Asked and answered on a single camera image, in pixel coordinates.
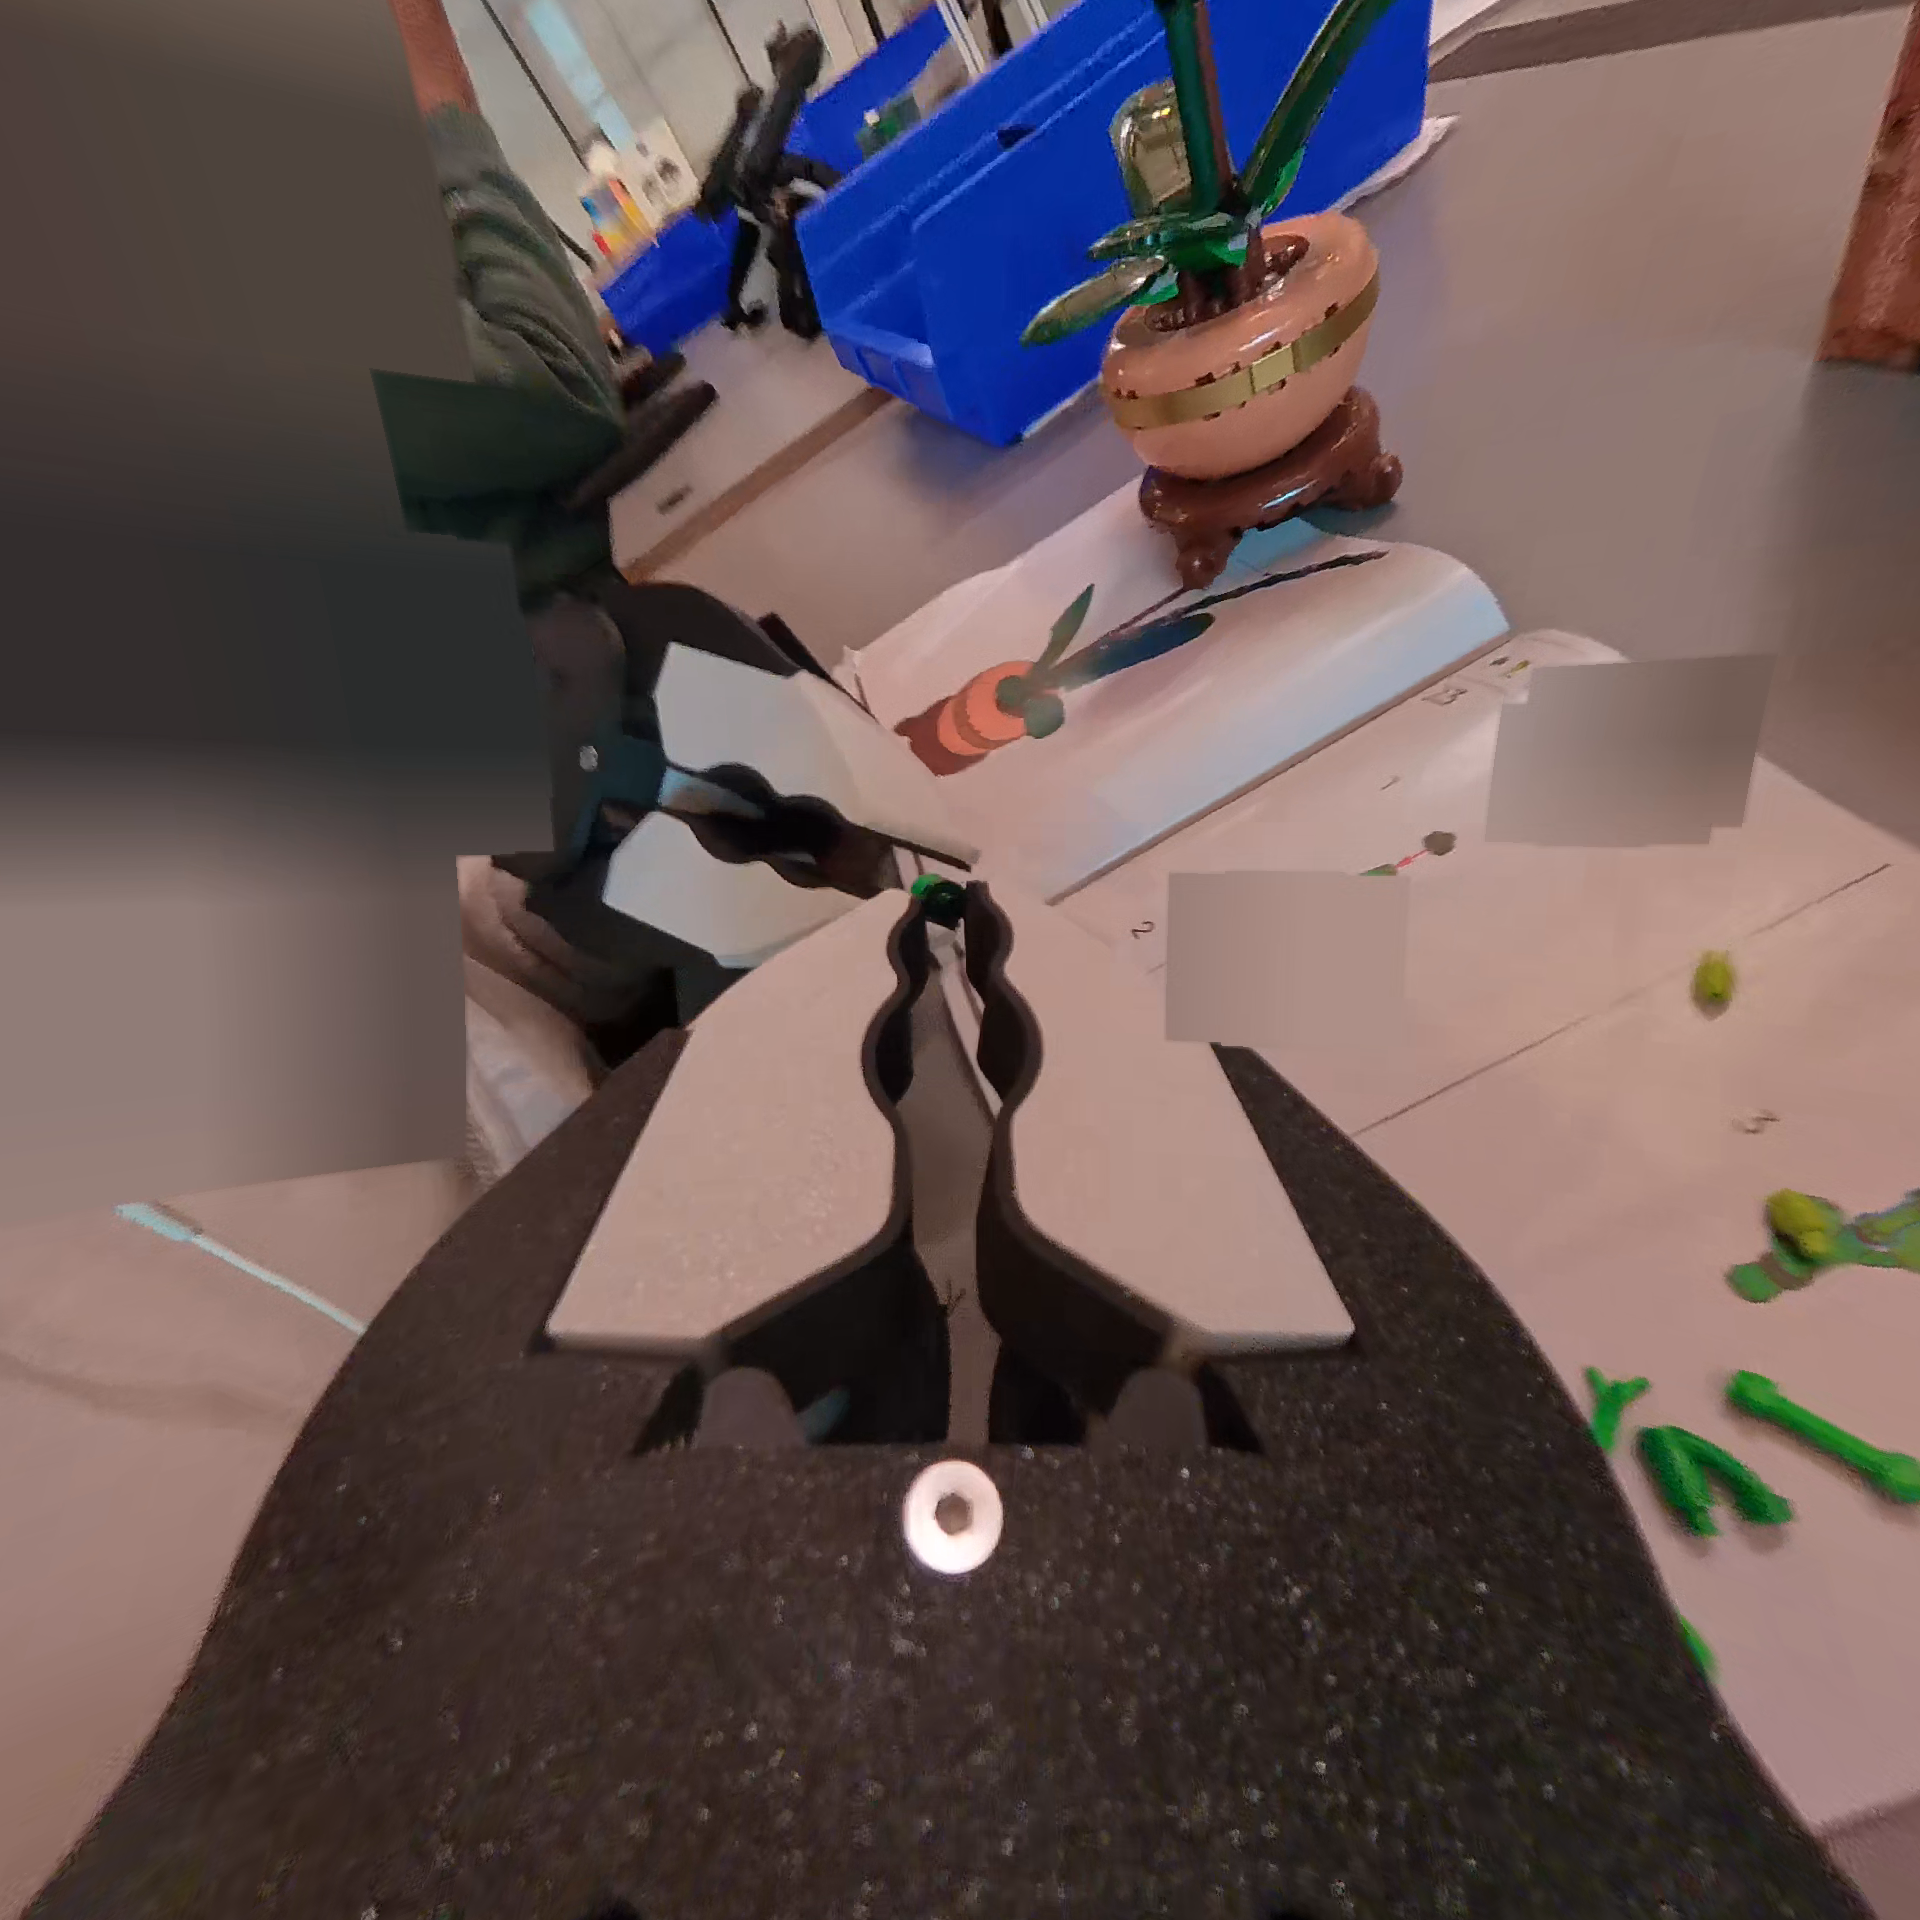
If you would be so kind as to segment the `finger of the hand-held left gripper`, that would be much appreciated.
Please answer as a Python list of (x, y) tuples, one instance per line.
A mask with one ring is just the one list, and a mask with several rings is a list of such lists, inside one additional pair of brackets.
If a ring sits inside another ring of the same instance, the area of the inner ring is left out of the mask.
[(831, 810), (654, 810), (608, 862), (603, 900), (629, 922), (754, 969), (838, 922), (909, 923), (893, 843)]
[(766, 854), (809, 857), (826, 874), (862, 874), (886, 850), (962, 874), (979, 845), (945, 783), (905, 739), (843, 687), (807, 673), (665, 646), (654, 685), (665, 763), (750, 812)]

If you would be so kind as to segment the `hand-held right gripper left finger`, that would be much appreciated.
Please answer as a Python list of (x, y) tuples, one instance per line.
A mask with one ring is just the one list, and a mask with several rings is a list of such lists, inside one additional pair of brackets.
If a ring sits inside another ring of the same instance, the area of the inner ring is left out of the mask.
[(690, 1027), (545, 1323), (575, 1350), (719, 1353), (905, 1226), (881, 1034), (918, 987), (911, 893), (879, 893)]

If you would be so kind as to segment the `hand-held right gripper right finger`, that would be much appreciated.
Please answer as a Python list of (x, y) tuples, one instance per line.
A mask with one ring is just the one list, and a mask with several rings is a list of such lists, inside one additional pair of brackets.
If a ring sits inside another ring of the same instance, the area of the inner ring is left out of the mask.
[(1009, 881), (969, 887), (966, 973), (1006, 1220), (1040, 1271), (1177, 1353), (1353, 1338), (1322, 1254), (1213, 1045), (1157, 985)]

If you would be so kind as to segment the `grey desk with wooden edge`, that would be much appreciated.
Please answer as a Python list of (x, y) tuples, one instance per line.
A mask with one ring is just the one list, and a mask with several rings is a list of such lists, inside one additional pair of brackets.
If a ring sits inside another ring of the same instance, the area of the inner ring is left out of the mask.
[[(775, 322), (729, 331), (719, 321), (681, 345), (689, 375), (719, 401), (687, 436), (608, 506), (613, 561), (646, 580), (717, 533), (771, 486), (894, 404), (893, 393), (847, 370), (829, 342), (803, 342)], [(656, 499), (695, 494), (675, 516)]]

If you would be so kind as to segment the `large blue plastic bin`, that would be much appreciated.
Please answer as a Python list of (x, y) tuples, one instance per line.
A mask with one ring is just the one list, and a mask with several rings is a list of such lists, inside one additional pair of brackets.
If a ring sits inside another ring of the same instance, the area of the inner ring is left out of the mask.
[[(1210, 5), (1232, 156), (1249, 162), (1335, 5)], [(1312, 132), (1280, 217), (1347, 202), (1424, 130), (1432, 3), (1391, 5)], [(1153, 5), (1085, 3), (954, 94), (800, 219), (824, 331), (843, 367), (998, 447), (1098, 378), (1104, 334), (1022, 345), (1133, 217), (1111, 125), (1169, 77)]]

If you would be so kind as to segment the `brick instruction booklet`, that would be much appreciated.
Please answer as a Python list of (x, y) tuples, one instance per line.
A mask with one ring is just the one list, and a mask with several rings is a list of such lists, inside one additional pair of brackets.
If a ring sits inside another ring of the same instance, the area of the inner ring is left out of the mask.
[[(1771, 1302), (1723, 1276), (1795, 1188), (1918, 1175), (1917, 850), (1759, 757), (1774, 657), (1510, 629), (1458, 561), (1250, 535), (1213, 588), (1093, 513), (839, 679), (945, 769), (983, 871), (1256, 1046), (1498, 1286), (1577, 1419), (1647, 1377), (1603, 1477), (1807, 1825), (1917, 1799), (1917, 1503), (1728, 1407), (1733, 1372), (1917, 1455), (1917, 1273)], [(1733, 1005), (1694, 965), (1728, 950)], [(1641, 1468), (1685, 1426), (1793, 1501), (1696, 1538)]]

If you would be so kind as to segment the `colourful small carton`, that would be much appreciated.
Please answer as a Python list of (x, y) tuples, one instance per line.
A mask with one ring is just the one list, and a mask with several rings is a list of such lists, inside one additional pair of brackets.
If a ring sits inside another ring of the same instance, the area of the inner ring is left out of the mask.
[(665, 214), (648, 189), (656, 177), (640, 170), (640, 189), (625, 171), (627, 156), (603, 138), (591, 142), (584, 156), (584, 180), (578, 202), (593, 230), (593, 247), (607, 263), (607, 273), (625, 273), (637, 255), (648, 251), (661, 234)]

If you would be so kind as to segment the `brick orchid plant in pot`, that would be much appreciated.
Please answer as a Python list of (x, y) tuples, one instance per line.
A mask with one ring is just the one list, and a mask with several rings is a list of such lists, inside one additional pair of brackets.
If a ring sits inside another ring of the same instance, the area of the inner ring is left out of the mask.
[(1232, 151), (1210, 7), (1155, 5), (1169, 76), (1111, 118), (1128, 219), (1093, 275), (1022, 330), (1025, 348), (1110, 326), (1096, 385), (1143, 461), (1138, 507), (1200, 591), (1234, 546), (1312, 507), (1373, 513), (1401, 486), (1360, 386), (1381, 294), (1377, 244), (1344, 211), (1286, 212), (1315, 132), (1391, 5), (1329, 9), (1243, 159)]

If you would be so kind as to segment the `dark green forked brick piece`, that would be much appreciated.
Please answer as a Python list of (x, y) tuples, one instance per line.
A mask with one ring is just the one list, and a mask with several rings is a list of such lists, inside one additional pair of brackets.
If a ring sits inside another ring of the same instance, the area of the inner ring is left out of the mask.
[(1785, 1495), (1736, 1453), (1685, 1426), (1641, 1426), (1634, 1447), (1666, 1511), (1696, 1538), (1721, 1534), (1717, 1515), (1723, 1507), (1750, 1526), (1779, 1529), (1795, 1519)]

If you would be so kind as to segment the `green brick leaf assembly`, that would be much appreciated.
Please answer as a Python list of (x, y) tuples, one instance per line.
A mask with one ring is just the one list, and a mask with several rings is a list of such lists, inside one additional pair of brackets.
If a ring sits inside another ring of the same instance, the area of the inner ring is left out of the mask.
[(1779, 1188), (1767, 1196), (1762, 1215), (1767, 1251), (1723, 1276), (1747, 1302), (1771, 1302), (1847, 1267), (1918, 1273), (1918, 1190), (1886, 1210), (1845, 1213), (1829, 1197)]

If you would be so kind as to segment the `green brick bar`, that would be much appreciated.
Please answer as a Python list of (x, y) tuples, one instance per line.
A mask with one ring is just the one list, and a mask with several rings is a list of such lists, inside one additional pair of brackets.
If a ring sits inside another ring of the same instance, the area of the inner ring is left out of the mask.
[(1835, 1461), (1879, 1497), (1895, 1503), (1918, 1503), (1917, 1455), (1864, 1441), (1791, 1399), (1771, 1379), (1753, 1372), (1733, 1372), (1723, 1385), (1723, 1399), (1730, 1411), (1747, 1419)]

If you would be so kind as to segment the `white hoodie drawstring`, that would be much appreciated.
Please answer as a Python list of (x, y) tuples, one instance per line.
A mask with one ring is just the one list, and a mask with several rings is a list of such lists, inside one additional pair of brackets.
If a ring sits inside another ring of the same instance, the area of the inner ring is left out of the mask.
[(334, 1301), (314, 1291), (311, 1286), (304, 1286), (295, 1281), (288, 1281), (281, 1273), (269, 1269), (266, 1263), (261, 1263), (261, 1262), (257, 1262), (248, 1254), (241, 1254), (229, 1244), (207, 1234), (205, 1228), (198, 1220), (192, 1220), (192, 1218), (189, 1218), (189, 1215), (183, 1215), (183, 1213), (179, 1213), (169, 1207), (150, 1205), (150, 1203), (130, 1203), (130, 1205), (118, 1205), (113, 1211), (133, 1228), (139, 1228), (139, 1229), (150, 1231), (158, 1239), (169, 1242), (169, 1244), (191, 1249), (191, 1251), (231, 1269), (233, 1273), (239, 1273), (239, 1276), (242, 1276), (242, 1278), (248, 1278), (248, 1281), (253, 1281), (253, 1282), (257, 1282), (266, 1290), (273, 1290), (281, 1298), (294, 1301), (294, 1302), (317, 1311), (319, 1316), (328, 1318), (333, 1326), (342, 1327), (350, 1338), (361, 1338), (368, 1331), (366, 1318), (357, 1316), (355, 1311), (350, 1311), (345, 1307), (338, 1307)]

